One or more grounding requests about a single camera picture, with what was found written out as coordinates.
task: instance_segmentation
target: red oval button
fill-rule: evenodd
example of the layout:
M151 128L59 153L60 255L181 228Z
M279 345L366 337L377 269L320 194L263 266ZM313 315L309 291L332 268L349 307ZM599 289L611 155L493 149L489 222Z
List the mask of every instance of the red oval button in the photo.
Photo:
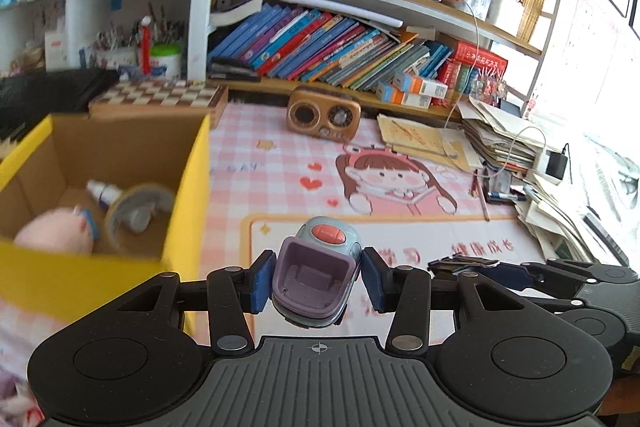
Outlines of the red oval button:
M347 238L344 232L334 225L316 225L311 229L316 239L329 245L341 245Z

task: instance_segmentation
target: blue sticky note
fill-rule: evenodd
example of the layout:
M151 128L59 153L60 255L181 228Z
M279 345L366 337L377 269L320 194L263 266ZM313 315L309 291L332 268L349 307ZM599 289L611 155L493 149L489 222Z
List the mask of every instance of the blue sticky note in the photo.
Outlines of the blue sticky note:
M122 10L122 0L111 0L111 11L117 12Z

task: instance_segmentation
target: pink checkered tablecloth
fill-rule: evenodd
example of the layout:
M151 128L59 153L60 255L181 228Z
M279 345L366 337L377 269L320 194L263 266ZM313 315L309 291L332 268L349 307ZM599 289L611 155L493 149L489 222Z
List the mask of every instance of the pink checkered tablecloth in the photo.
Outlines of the pink checkered tablecloth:
M363 120L351 145L382 147L376 121ZM201 277L223 266L241 264L241 223L248 216L358 214L345 197L336 165L338 156L345 154L341 144L289 132L284 108L229 103L210 134L210 198ZM420 163L456 202L456 214L482 215L479 200L469 195L469 174L427 160ZM501 205L491 206L490 211L513 214L512 208ZM196 340L208 343L206 317L199 315ZM0 357L13 352L2 347L3 339L5 344L11 339L19 341L17 356L22 356L20 353L33 349L60 327L48 317L21 312L0 301Z

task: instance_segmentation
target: cartoon girl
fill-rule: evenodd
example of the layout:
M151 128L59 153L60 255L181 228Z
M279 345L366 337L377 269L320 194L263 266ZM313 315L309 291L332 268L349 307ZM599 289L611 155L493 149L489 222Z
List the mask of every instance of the cartoon girl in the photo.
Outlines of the cartoon girl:
M345 145L335 159L344 197L359 214L454 214L456 200L422 163L389 148Z

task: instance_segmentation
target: wooden radio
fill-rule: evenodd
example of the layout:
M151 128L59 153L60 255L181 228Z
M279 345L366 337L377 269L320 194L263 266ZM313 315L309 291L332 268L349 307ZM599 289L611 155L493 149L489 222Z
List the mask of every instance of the wooden radio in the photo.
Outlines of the wooden radio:
M340 143L350 142L360 124L360 103L321 87L297 87L287 106L287 128Z

